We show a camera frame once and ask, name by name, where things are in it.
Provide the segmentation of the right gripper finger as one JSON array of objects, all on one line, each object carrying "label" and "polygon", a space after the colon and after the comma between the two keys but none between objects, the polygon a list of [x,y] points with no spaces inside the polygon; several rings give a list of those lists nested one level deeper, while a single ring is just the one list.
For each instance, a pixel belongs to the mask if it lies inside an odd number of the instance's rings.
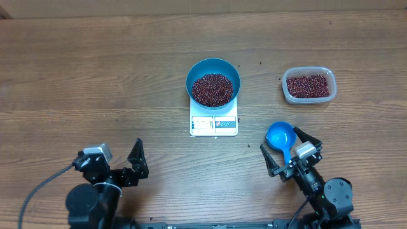
[{"label": "right gripper finger", "polygon": [[265,163],[266,163],[266,169],[268,172],[268,175],[270,177],[275,177],[277,175],[280,174],[280,167],[277,165],[277,163],[275,162],[275,160],[272,158],[271,154],[269,154],[269,152],[267,152],[266,148],[264,147],[264,144],[260,145],[260,150],[263,154],[263,157],[265,159]]},{"label": "right gripper finger", "polygon": [[304,131],[302,131],[298,127],[294,127],[293,130],[294,130],[294,133],[298,136],[298,138],[300,139],[300,141],[302,143],[305,143],[305,142],[309,141],[316,148],[320,148],[322,146],[322,141],[320,141],[319,139],[314,138],[314,137],[306,134]]}]

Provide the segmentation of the blue plastic scoop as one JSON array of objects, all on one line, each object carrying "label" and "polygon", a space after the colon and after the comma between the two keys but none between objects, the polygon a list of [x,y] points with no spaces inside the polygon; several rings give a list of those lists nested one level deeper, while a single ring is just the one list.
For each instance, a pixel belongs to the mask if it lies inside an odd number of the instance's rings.
[{"label": "blue plastic scoop", "polygon": [[294,146],[296,138],[294,127],[283,121],[270,125],[266,134],[267,144],[272,149],[282,152],[285,164],[292,159],[290,149]]}]

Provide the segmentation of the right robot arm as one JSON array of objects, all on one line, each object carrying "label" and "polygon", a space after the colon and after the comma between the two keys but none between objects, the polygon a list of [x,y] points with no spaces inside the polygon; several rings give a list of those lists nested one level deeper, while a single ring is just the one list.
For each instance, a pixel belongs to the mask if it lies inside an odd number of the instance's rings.
[{"label": "right robot arm", "polygon": [[274,228],[361,228],[359,219],[351,217],[352,183],[342,177],[325,181],[315,165],[322,160],[322,141],[298,127],[293,127],[295,137],[302,144],[295,149],[296,156],[279,166],[261,145],[260,150],[270,177],[279,176],[283,182],[295,180],[306,200],[291,219],[273,220]]}]

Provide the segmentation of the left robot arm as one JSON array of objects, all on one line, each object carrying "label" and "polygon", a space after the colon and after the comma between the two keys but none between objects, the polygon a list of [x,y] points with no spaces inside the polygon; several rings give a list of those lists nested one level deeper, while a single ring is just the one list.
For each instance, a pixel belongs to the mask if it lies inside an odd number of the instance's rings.
[{"label": "left robot arm", "polygon": [[127,157],[131,167],[111,169],[113,155],[106,143],[96,144],[78,152],[73,167],[83,174],[87,183],[75,186],[66,197],[68,224],[71,228],[138,228],[132,218],[117,216],[123,189],[137,186],[146,179],[149,169],[141,139]]}]

